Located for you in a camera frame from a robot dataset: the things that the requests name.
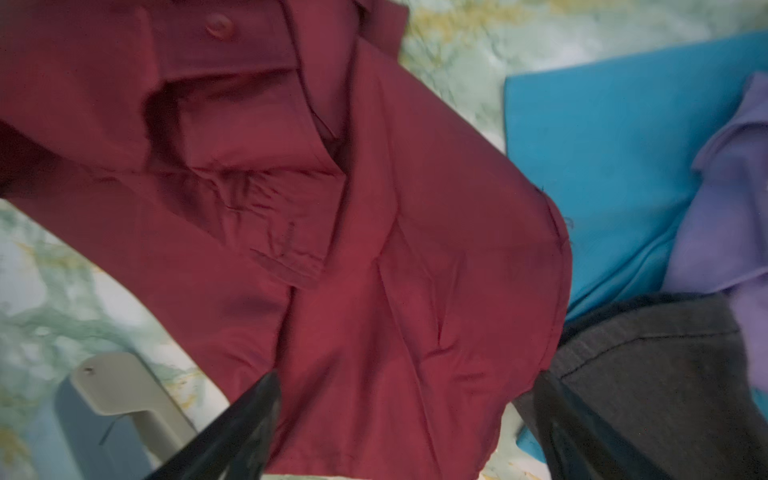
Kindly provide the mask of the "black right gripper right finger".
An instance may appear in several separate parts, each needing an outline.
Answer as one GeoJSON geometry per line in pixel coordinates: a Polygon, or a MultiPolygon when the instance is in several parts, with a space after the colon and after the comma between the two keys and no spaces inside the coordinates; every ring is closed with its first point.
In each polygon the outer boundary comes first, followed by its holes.
{"type": "Polygon", "coordinates": [[[533,392],[539,444],[553,479],[670,477],[550,372],[537,377],[533,392]]]}

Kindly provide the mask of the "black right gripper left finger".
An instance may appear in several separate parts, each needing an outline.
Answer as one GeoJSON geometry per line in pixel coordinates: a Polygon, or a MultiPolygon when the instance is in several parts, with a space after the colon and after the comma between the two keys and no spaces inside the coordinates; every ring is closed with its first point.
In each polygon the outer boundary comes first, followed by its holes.
{"type": "Polygon", "coordinates": [[[280,409],[279,379],[271,371],[148,478],[261,479],[280,409]]]}

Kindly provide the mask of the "maroon button shirt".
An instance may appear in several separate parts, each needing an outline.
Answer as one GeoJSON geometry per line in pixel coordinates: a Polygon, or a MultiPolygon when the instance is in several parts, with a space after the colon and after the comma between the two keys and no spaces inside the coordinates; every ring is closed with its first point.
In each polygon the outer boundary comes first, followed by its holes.
{"type": "Polygon", "coordinates": [[[5,1],[1,195],[130,290],[268,469],[475,479],[554,354],[551,199],[397,60],[390,1],[5,1]]]}

